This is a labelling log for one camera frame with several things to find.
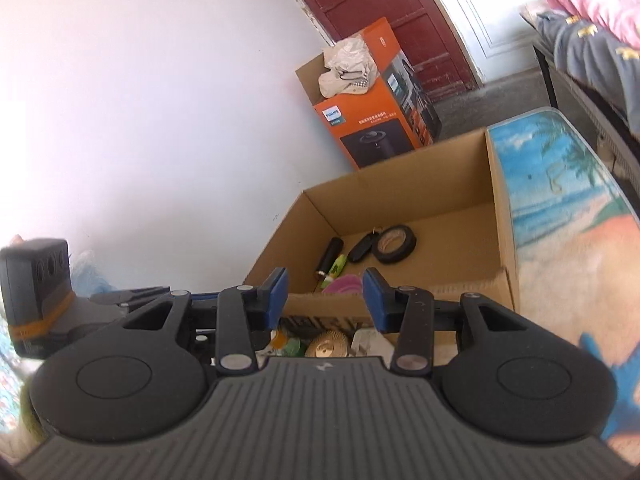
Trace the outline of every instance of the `black key fob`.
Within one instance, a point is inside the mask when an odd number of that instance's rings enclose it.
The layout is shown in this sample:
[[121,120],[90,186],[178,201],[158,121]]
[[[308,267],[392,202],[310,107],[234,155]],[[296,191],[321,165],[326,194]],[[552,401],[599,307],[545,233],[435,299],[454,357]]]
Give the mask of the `black key fob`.
[[372,231],[370,233],[365,234],[351,251],[347,254],[347,261],[352,264],[356,264],[364,259],[367,254],[371,252],[371,248],[373,244],[378,239],[378,235],[380,231]]

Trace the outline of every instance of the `orange box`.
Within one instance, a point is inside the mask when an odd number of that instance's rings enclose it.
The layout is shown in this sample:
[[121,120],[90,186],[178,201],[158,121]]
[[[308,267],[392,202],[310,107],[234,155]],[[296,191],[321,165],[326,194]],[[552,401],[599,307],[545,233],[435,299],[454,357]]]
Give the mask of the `orange box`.
[[432,144],[442,124],[389,22],[380,18],[360,34],[378,67],[366,94],[325,98],[318,77],[328,69],[320,54],[296,70],[322,122],[356,168]]

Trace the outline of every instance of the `maroon wooden door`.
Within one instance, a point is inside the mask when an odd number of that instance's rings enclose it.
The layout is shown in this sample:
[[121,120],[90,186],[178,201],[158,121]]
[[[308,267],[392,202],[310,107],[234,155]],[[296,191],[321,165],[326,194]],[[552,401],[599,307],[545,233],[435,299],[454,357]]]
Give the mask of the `maroon wooden door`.
[[305,0],[334,40],[385,16],[432,100],[476,88],[455,36],[433,0]]

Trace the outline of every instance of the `cardboard box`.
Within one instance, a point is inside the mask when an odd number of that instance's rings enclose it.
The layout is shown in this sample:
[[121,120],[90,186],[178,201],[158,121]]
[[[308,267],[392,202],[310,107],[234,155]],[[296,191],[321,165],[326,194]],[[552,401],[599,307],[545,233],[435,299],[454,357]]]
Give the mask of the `cardboard box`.
[[296,70],[309,101],[356,168],[431,144],[442,124],[386,18],[359,32],[380,74],[361,95],[326,99],[318,77],[328,69],[320,54]]
[[343,274],[376,267],[392,286],[419,286],[443,300],[475,291],[518,311],[509,197],[486,130],[303,191],[244,282],[260,285],[274,267],[286,267],[289,327],[301,336],[332,328],[352,334],[371,326],[362,296],[317,292],[316,265],[332,237],[347,253],[373,228],[399,223],[417,237],[409,257],[383,265],[370,254]]

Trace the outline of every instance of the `door frame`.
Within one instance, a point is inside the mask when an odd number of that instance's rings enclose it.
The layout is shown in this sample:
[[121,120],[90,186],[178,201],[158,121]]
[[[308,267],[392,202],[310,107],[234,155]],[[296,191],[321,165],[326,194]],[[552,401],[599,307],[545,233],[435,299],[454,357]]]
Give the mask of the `door frame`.
[[[306,14],[308,19],[312,22],[313,26],[318,30],[318,33],[327,42],[327,44],[335,44],[335,41],[332,39],[332,35],[334,38],[336,38],[338,37],[338,33],[333,27],[331,27],[330,24],[328,24],[329,27],[327,27],[324,23],[318,20],[318,18],[316,17],[316,14],[317,13],[320,14],[320,8],[316,4],[316,2],[313,0],[310,0],[310,1],[296,0],[296,1],[302,7],[303,12]],[[460,50],[462,51],[462,54],[465,57],[466,63],[469,65],[469,70],[471,70],[471,75],[473,76],[476,82],[476,86],[478,88],[482,88],[482,86],[484,86],[484,83],[482,82],[481,73],[479,72],[478,67],[476,66],[473,58],[469,54],[469,50],[467,49],[466,44],[462,41],[462,37],[460,36],[457,28],[454,26],[453,21],[449,16],[449,13],[447,12],[441,0],[433,0],[433,1],[435,2],[442,16],[444,17],[444,20],[447,23],[447,26],[452,31],[453,37],[455,38],[456,43],[460,47]]]

